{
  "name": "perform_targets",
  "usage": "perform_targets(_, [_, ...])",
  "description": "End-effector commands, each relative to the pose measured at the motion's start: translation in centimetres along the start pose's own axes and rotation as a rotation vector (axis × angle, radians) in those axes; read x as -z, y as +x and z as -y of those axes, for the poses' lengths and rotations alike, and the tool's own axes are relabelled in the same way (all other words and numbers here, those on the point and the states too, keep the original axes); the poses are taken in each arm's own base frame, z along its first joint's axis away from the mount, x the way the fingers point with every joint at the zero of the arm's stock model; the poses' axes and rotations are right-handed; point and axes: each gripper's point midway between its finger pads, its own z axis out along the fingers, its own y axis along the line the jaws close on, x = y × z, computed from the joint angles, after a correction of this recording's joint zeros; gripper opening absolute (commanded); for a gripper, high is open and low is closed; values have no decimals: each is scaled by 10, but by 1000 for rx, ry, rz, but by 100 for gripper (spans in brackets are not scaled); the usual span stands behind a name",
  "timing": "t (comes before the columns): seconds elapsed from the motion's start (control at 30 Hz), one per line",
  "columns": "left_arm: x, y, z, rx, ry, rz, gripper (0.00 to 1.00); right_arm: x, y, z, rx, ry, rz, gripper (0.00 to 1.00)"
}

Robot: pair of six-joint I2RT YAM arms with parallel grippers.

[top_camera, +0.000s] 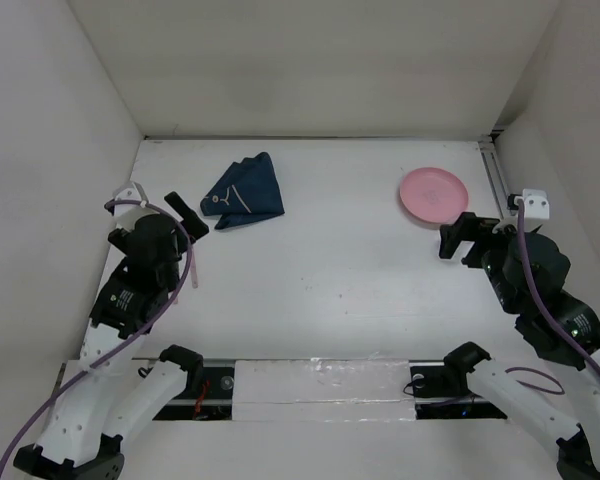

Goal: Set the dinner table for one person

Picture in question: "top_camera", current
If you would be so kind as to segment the pink handled knife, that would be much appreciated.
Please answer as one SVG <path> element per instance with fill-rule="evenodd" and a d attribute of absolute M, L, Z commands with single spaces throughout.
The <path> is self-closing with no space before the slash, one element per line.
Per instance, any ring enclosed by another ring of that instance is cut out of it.
<path fill-rule="evenodd" d="M 197 265 L 196 265 L 194 247 L 191 247 L 190 258 L 191 258 L 191 261 L 190 261 L 190 268 L 189 268 L 189 276 L 191 279 L 191 285 L 192 285 L 193 289 L 197 289 L 199 286 L 199 280 L 198 280 L 198 274 L 197 274 Z"/>

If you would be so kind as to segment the pink plastic plate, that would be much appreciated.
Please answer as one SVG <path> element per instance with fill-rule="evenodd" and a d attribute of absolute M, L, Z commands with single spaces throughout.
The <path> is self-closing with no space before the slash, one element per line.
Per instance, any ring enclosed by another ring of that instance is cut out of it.
<path fill-rule="evenodd" d="M 431 224 L 453 223 L 469 206 L 464 183 L 451 172 L 436 167 L 407 173 L 400 183 L 399 197 L 412 216 Z"/>

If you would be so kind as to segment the navy blue placemat cloth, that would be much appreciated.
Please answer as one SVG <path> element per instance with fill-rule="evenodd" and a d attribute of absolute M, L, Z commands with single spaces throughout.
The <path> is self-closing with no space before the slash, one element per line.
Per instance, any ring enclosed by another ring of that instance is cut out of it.
<path fill-rule="evenodd" d="M 204 216 L 217 216 L 218 231 L 242 227 L 285 214 L 271 156 L 233 162 L 200 201 Z"/>

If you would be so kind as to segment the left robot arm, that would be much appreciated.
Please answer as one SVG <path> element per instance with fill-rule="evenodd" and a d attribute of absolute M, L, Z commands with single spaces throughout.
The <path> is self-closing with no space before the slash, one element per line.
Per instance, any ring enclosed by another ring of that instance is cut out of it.
<path fill-rule="evenodd" d="M 46 415 L 45 429 L 26 446 L 18 434 L 4 454 L 16 469 L 38 479 L 116 479 L 155 415 L 202 387 L 202 356 L 178 345 L 166 348 L 134 389 L 122 387 L 145 338 L 185 286 L 194 243 L 209 232 L 177 193 L 164 199 L 168 210 L 131 182 L 106 203 L 116 223 L 108 241 L 122 259 L 91 309 L 76 374 L 32 416 Z"/>

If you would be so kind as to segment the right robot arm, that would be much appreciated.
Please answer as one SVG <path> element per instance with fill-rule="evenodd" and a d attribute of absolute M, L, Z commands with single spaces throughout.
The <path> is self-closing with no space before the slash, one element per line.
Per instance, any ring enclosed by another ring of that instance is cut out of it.
<path fill-rule="evenodd" d="M 449 259 L 471 243 L 463 265 L 481 269 L 515 329 L 542 360 L 546 388 L 517 379 L 474 342 L 444 359 L 442 381 L 453 393 L 480 397 L 534 438 L 563 479 L 600 479 L 600 321 L 569 294 L 571 263 L 556 243 L 521 223 L 499 226 L 465 212 L 440 228 L 439 256 Z"/>

